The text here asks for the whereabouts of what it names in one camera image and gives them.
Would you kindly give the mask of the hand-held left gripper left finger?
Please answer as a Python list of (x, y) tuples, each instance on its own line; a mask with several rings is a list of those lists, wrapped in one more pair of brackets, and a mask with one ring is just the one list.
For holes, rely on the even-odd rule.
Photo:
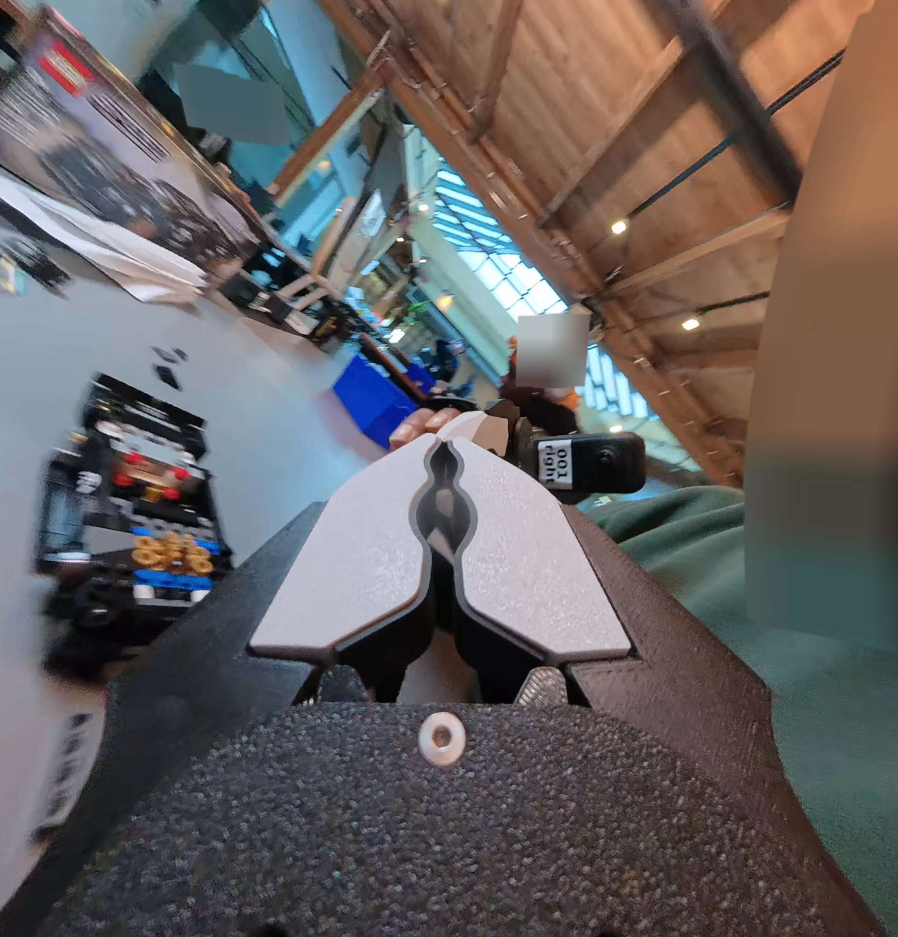
[(442, 443), (416, 439), (328, 500), (248, 641), (251, 655), (342, 664), (369, 688), (396, 687), (438, 619), (427, 531)]

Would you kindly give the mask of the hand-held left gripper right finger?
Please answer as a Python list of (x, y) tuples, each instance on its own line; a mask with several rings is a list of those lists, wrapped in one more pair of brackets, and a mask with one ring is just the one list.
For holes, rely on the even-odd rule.
[(572, 481), (572, 443), (543, 440), (540, 477), (467, 439), (445, 444), (467, 522), (455, 546), (455, 643), (482, 689), (535, 667), (625, 661), (633, 643), (549, 483)]

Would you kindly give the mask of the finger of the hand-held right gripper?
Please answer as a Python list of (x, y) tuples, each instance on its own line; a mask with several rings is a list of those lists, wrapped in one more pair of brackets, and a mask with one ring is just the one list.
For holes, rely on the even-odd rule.
[(510, 435), (507, 419), (480, 410), (460, 413), (438, 430), (443, 442), (466, 440), (501, 458), (506, 456)]

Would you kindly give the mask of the blue plastic bin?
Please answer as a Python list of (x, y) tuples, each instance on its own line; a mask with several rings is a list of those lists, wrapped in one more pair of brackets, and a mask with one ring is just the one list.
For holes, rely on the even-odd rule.
[(391, 449), (391, 436), (405, 420), (420, 410), (433, 413), (427, 402), (413, 401), (358, 353), (349, 359), (332, 392), (361, 433), (385, 451)]

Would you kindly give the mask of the lego car model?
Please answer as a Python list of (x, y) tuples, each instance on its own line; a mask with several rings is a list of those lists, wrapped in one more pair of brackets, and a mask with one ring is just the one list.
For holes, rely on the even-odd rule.
[(52, 583), (43, 666), (89, 684), (133, 661), (232, 570), (205, 420), (97, 374), (43, 480), (34, 553)]

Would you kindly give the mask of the lego set box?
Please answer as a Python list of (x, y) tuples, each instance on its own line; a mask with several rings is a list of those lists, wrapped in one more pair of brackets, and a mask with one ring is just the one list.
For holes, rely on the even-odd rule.
[(227, 278), (268, 240), (203, 156), (49, 6), (0, 76), (0, 165), (46, 196)]

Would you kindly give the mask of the crumpled white paper bag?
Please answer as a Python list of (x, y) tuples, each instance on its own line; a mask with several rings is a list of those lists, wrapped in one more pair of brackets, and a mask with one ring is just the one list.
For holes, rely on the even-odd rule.
[(170, 250), (0, 174), (0, 207), (6, 206), (141, 302), (186, 306), (209, 287), (201, 268)]

